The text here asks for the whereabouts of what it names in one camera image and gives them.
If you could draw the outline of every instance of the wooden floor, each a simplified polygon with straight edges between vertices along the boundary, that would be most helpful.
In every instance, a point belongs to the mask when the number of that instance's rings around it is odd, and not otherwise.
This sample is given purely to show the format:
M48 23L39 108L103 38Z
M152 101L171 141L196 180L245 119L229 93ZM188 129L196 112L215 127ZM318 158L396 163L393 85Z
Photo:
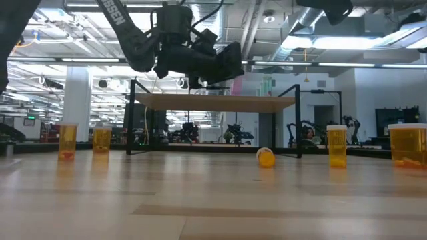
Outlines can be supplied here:
M427 172L327 157L16 155L0 170L0 239L427 239Z

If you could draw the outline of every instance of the pillar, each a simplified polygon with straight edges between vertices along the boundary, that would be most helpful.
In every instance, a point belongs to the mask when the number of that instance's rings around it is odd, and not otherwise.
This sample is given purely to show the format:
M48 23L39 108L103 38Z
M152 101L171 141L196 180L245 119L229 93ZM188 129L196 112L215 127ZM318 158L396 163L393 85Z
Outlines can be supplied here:
M78 123L77 142L88 141L93 78L88 67L67 67L62 121Z

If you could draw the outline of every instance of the ceiling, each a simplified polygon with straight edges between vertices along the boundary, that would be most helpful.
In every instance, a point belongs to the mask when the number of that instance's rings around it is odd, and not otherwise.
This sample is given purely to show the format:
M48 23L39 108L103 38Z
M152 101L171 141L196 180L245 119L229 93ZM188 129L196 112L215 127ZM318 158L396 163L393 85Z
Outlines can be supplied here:
M131 17L134 23L147 31L149 29L149 10L161 1L123 1L130 5L139 4L151 7L129 7ZM189 0L187 5L191 7L201 1ZM217 3L218 1L203 1L203 3ZM225 0L222 11L224 11L224 26L220 31L224 35L220 40L220 45L239 41L244 32L244 25L248 20L248 9L252 1L250 0ZM398 13L410 9L414 6L424 4L425 1L399 1L399 0L353 0L354 11L351 17L360 17L363 15L379 15L385 19L386 24L393 25L393 20L388 20L384 14ZM27 47L16 48L11 56L18 57L91 57L91 58L121 58L124 57L117 41L117 36L107 22L106 18L99 9L95 7L94 0L43 0L40 8L36 11L33 18L23 32L24 44ZM256 4L252 24L249 32L254 30L254 21L256 20L257 10L260 7L260 1ZM292 0L269 0L265 5L266 10L273 10L275 20L271 23L260 21L253 44L250 48L248 59L253 56L271 55L282 43L280 29L286 16L296 14L300 8ZM325 50L309 48L306 50L296 49L292 51L290 57L294 61L320 61L327 59L334 62L345 62L354 59L360 59L365 51L343 51L343 50ZM107 95L106 93L129 92L129 80L137 79L145 87L154 93L187 93L187 89L178 87L177 81L185 77L180 73L169 73L163 79L158 79L152 71L150 73L139 73L126 66L89 66L93 73L93 97L92 108L102 106L103 108L114 110L117 115L105 115L92 109L93 124L95 122L104 122L104 124L121 125L123 121L123 109L127 100L121 95ZM33 91L45 92L43 94L25 94L26 98L12 98L8 94L3 94L3 104L16 106L21 104L23 107L4 107L1 110L6 114L20 114L30 111L32 107L46 110L48 107L54 108L58 113L56 115L44 114L47 121L56 121L61 118L61 102L63 92L50 89L43 86L41 76L65 85L66 66L63 65L26 65L19 63L9 63L10 91ZM308 69L312 73L332 73L335 69L331 68L313 68ZM306 71L303 67L295 67L292 70L295 74ZM100 88L100 80L107 80L109 87ZM46 94L47 92L56 92L55 94Z

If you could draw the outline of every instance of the shelf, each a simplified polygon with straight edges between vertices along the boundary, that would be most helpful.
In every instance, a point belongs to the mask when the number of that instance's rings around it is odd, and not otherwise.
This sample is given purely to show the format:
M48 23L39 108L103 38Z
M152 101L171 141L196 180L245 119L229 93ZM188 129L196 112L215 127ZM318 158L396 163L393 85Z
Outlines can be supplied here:
M293 97L246 97L137 93L136 100L155 110L275 113L295 103Z

